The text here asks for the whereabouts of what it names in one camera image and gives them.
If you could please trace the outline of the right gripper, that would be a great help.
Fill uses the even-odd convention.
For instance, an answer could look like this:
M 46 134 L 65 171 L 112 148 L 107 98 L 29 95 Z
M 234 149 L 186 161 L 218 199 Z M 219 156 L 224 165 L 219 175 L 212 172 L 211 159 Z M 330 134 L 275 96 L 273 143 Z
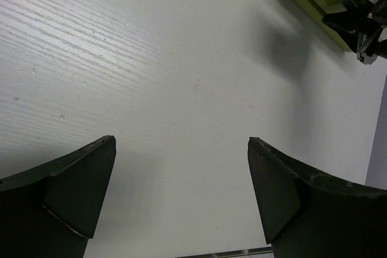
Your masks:
M 386 0 L 327 14 L 322 22 L 344 40 L 363 64 L 386 58 Z

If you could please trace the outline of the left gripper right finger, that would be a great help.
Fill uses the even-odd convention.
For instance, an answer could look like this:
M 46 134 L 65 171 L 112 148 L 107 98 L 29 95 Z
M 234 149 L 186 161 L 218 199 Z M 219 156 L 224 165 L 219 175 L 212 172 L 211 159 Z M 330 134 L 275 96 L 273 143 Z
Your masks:
M 260 138 L 248 162 L 275 257 L 385 257 L 386 191 L 298 161 Z

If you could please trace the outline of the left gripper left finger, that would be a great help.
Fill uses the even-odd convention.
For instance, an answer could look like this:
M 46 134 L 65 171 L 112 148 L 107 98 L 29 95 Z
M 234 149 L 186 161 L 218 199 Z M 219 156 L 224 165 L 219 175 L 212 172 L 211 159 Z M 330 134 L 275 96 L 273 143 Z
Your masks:
M 1 257 L 83 257 L 94 237 L 116 156 L 99 138 L 1 179 Z

